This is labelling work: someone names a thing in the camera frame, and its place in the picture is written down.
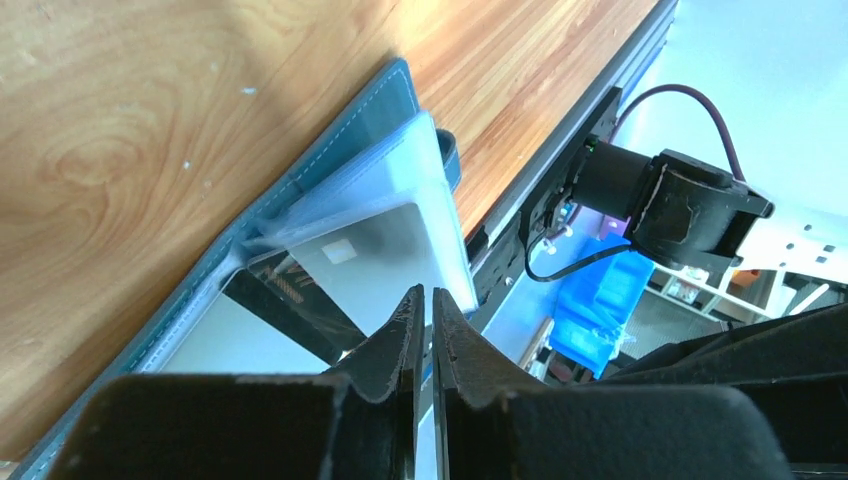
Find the purple cable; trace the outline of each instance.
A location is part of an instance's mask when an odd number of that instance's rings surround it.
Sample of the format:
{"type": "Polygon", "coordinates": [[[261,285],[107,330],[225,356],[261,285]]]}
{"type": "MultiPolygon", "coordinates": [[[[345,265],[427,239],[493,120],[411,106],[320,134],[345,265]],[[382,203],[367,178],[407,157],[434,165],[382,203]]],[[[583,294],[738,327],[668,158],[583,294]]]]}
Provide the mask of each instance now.
{"type": "Polygon", "coordinates": [[[721,113],[718,111],[718,108],[716,108],[715,104],[710,101],[706,95],[688,85],[680,85],[676,83],[659,85],[646,90],[644,93],[636,97],[632,102],[630,102],[630,105],[624,109],[621,116],[618,118],[618,121],[615,123],[615,127],[613,127],[612,133],[610,134],[610,143],[612,143],[613,139],[618,134],[618,130],[621,128],[621,125],[624,124],[627,117],[633,113],[633,110],[635,110],[640,103],[648,97],[662,92],[678,92],[688,95],[697,100],[698,103],[707,110],[707,113],[710,114],[710,118],[713,119],[713,123],[715,123],[715,126],[718,129],[718,134],[721,137],[721,143],[724,145],[724,152],[727,154],[727,161],[730,163],[730,171],[733,173],[733,178],[740,182],[744,182],[745,175],[742,173],[742,167],[739,165],[739,156],[736,154],[736,147],[733,146],[733,140],[730,138],[730,130],[727,128],[727,123],[725,123],[724,118],[722,118],[721,113]]]}

